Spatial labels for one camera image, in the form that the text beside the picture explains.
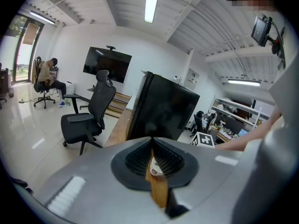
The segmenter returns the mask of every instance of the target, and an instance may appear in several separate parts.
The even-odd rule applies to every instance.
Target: white box
[[[62,83],[65,83],[66,85],[66,94],[67,95],[73,95],[75,93],[75,84],[69,83],[68,81],[61,81]],[[60,99],[62,99],[61,90],[58,90],[58,96]]]
[[[193,137],[191,144],[194,146],[215,148],[213,137],[206,133],[197,132]]]

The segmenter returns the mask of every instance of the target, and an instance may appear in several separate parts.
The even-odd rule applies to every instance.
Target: beige jacket
[[[50,67],[48,65],[48,62],[49,61],[42,64],[41,72],[38,75],[38,82],[50,80],[49,85],[52,85],[54,82],[54,79],[53,79],[53,76],[51,76],[51,74],[50,74]]]

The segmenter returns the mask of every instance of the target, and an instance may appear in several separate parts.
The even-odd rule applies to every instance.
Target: door frame
[[[18,16],[23,16],[23,17],[26,17],[27,20],[24,24],[24,27],[21,31],[21,34],[20,34],[20,37],[19,37],[19,41],[18,41],[18,44],[16,46],[16,49],[15,49],[15,53],[14,53],[14,66],[13,66],[13,81],[12,81],[12,85],[14,84],[18,84],[18,83],[23,83],[23,82],[31,82],[31,79],[30,79],[30,74],[31,74],[31,65],[32,65],[32,60],[33,60],[33,55],[34,55],[34,52],[35,52],[35,49],[36,49],[36,44],[37,44],[37,41],[38,41],[38,38],[42,32],[42,29],[44,27],[44,24],[35,20],[35,19],[32,19],[30,17],[27,17],[23,14],[19,14],[17,13],[16,15]],[[29,66],[28,66],[28,78],[26,80],[20,80],[20,81],[16,81],[16,69],[17,69],[17,61],[18,61],[18,55],[19,55],[19,49],[20,49],[20,46],[21,46],[21,41],[22,41],[22,38],[26,32],[26,28],[28,26],[29,23],[33,23],[34,25],[37,25],[39,26],[40,28],[38,29],[38,32],[36,34],[36,38],[34,40],[34,43],[32,45],[32,50],[31,50],[31,54],[30,54],[30,59],[29,59]]]

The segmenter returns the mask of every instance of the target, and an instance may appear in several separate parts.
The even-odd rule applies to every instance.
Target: seated person
[[[54,73],[50,72],[50,68],[57,65],[57,59],[52,58],[51,60],[45,62],[41,66],[41,71],[38,75],[38,82],[43,82],[44,86],[52,89],[57,88],[58,90],[61,90],[62,93],[62,100],[60,105],[65,105],[68,103],[68,101],[64,100],[64,95],[66,94],[66,85],[63,82],[60,82],[56,80],[53,75]]]

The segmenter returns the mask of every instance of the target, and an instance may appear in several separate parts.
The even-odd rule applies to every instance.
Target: dark pants
[[[61,90],[62,98],[64,98],[64,95],[66,94],[65,83],[55,80],[54,83],[52,85],[50,85],[50,88],[51,89],[57,88],[57,89]]]

